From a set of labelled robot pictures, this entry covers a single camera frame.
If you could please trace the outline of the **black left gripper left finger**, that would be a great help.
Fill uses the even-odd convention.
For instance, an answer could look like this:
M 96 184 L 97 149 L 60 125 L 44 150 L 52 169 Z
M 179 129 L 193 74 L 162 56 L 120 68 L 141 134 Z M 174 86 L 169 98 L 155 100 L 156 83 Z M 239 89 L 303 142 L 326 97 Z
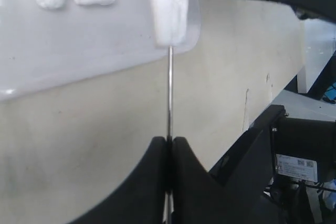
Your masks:
M 72 223 L 162 223 L 166 161 L 167 141 L 154 137 L 124 182 Z

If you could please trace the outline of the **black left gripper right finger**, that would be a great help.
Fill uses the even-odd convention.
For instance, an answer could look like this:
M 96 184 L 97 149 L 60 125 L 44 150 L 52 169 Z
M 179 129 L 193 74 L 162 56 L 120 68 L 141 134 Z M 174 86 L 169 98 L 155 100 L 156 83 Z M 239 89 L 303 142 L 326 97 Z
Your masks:
M 250 212 L 265 187 L 265 157 L 235 144 L 224 156 L 216 181 L 204 169 L 188 141 L 177 137 L 172 145 L 173 198 L 177 223 L 252 223 Z

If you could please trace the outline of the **black robot base with label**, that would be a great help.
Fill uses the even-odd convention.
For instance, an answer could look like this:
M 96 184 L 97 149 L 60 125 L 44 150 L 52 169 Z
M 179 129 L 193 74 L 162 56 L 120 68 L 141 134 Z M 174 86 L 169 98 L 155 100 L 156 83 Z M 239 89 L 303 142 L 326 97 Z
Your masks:
M 247 223 L 335 223 L 335 123 L 271 105 L 210 174 Z

